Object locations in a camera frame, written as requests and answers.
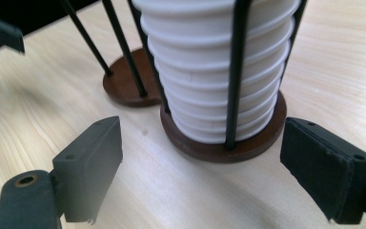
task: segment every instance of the ribbed white surface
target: ribbed white surface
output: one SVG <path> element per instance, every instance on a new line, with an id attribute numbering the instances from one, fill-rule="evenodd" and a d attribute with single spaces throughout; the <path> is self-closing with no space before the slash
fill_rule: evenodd
<path id="1" fill-rule="evenodd" d="M 273 116 L 299 0 L 255 0 L 248 18 L 236 140 Z M 168 98 L 187 137 L 225 141 L 234 0 L 133 0 Z"/>

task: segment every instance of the dark brown disc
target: dark brown disc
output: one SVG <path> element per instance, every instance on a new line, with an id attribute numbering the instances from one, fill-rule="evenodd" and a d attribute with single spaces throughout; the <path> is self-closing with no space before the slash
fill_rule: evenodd
<path id="1" fill-rule="evenodd" d="M 116 103 L 129 107 L 147 107 L 161 103 L 159 91 L 147 55 L 142 49 L 132 52 L 147 95 L 141 97 L 133 80 L 126 59 L 121 57 L 111 66 L 111 76 L 103 77 L 103 87 Z"/>
<path id="2" fill-rule="evenodd" d="M 227 151 L 224 144 L 204 144 L 187 138 L 176 127 L 172 116 L 161 108 L 163 128 L 172 144 L 182 153 L 198 159 L 212 162 L 238 162 L 259 156 L 269 149 L 280 136 L 287 115 L 287 106 L 281 92 L 274 107 L 274 114 L 269 124 L 257 135 L 237 141 L 232 151 Z"/>

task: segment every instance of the light wood tabletop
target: light wood tabletop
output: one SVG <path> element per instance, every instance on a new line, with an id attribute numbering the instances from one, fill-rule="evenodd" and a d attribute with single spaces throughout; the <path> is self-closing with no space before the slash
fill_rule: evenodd
<path id="1" fill-rule="evenodd" d="M 128 4 L 114 0 L 132 50 L 141 47 Z M 78 12 L 110 65 L 122 54 L 101 3 Z M 0 190 L 51 160 L 93 122 L 121 119 L 124 159 L 97 223 L 64 228 L 366 228 L 326 220 L 280 163 L 281 139 L 233 164 L 185 156 L 159 106 L 112 102 L 103 70 L 69 18 L 25 37 L 26 55 L 0 49 Z M 311 120 L 366 152 L 366 1 L 309 0 L 281 91 L 288 116 Z"/>

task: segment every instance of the table surface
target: table surface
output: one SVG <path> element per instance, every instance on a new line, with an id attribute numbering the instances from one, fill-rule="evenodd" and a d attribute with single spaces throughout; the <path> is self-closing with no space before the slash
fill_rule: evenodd
<path id="1" fill-rule="evenodd" d="M 141 47 L 125 0 L 113 1 L 132 50 Z M 121 56 L 101 3 L 79 12 L 107 63 Z M 121 119 L 124 160 L 98 221 L 64 228 L 366 228 L 325 219 L 279 162 L 263 155 L 215 164 L 179 153 L 159 106 L 128 108 L 102 87 L 103 70 L 69 18 L 0 49 L 0 189 L 41 169 L 94 121 Z M 281 86 L 288 116 L 311 120 L 366 151 L 366 1 L 310 0 Z"/>

